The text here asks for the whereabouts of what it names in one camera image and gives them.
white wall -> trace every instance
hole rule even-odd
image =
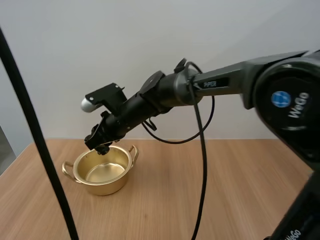
[[[115,82],[130,97],[151,74],[171,73],[183,57],[209,71],[320,48],[319,8],[317,0],[2,0],[0,24],[45,137],[83,138],[100,121],[100,110],[80,110],[85,94]],[[3,68],[0,79],[0,125],[10,141],[23,145],[29,130],[15,119],[22,113]],[[200,103],[203,122],[210,105],[209,98]],[[189,137],[197,131],[194,115],[193,107],[180,107],[157,117],[157,134]],[[237,95],[216,98],[205,135],[274,137]],[[127,137],[149,138],[140,126]]]

golden pot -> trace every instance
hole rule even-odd
[[[87,191],[94,195],[109,195],[120,190],[128,180],[128,173],[136,163],[139,150],[132,146],[126,150],[120,146],[109,146],[110,151],[99,155],[93,149],[81,154],[74,164],[65,161],[62,172],[78,184],[84,185]],[[66,166],[73,168],[73,176]]]

pot handle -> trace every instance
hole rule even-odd
[[[80,181],[78,181],[74,176],[71,176],[70,173],[67,171],[66,166],[73,168],[74,165],[71,162],[65,161],[62,163],[62,172],[64,175],[66,175],[68,178],[70,178],[75,183],[81,184]]]
[[[133,166],[136,164],[137,158],[139,157],[139,149],[135,145],[132,145],[130,147],[129,152],[131,153],[133,149],[134,149],[135,154],[134,154],[134,157],[132,159],[132,165],[131,165],[130,169],[133,168]]]

black pole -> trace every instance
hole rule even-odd
[[[54,163],[49,154],[44,136],[42,134],[34,107],[31,103],[24,81],[20,75],[19,69],[15,62],[15,59],[10,51],[8,43],[0,27],[0,58],[3,66],[11,81],[15,94],[20,102],[21,108],[25,115],[26,121],[29,125],[34,143],[38,149],[45,171],[49,177],[51,185],[53,187],[56,198],[59,201],[60,208],[62,210],[64,220],[66,222],[71,240],[79,240],[77,229],[74,223],[74,219],[69,208],[69,204],[59,181]]]

blue circular logo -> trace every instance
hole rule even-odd
[[[290,105],[291,96],[286,91],[276,91],[271,96],[271,102],[278,108],[285,108]]]

